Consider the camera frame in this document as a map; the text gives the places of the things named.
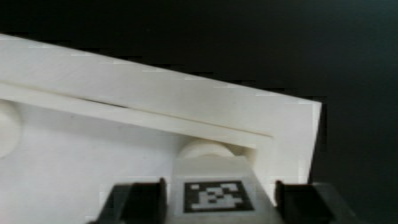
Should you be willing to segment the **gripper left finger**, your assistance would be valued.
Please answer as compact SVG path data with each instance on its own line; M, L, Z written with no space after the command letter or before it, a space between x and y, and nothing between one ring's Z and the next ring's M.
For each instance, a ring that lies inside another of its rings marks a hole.
M97 218L87 224L165 224L167 182L117 184Z

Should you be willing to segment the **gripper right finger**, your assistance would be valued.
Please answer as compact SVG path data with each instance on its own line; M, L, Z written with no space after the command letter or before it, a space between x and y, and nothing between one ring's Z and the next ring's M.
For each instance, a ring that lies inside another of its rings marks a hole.
M359 224L357 215L328 183L275 182L275 208L286 224Z

